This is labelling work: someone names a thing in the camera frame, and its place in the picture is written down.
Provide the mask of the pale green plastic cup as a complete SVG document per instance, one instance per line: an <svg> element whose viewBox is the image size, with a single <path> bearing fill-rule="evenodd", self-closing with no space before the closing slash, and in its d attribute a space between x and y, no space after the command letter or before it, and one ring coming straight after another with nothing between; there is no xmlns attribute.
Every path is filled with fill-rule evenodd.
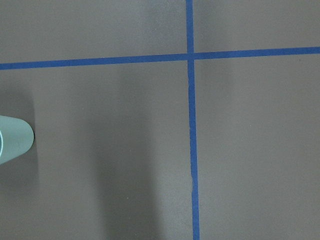
<svg viewBox="0 0 320 240"><path fill-rule="evenodd" d="M34 142L32 127L24 120L0 116L0 164L26 153Z"/></svg>

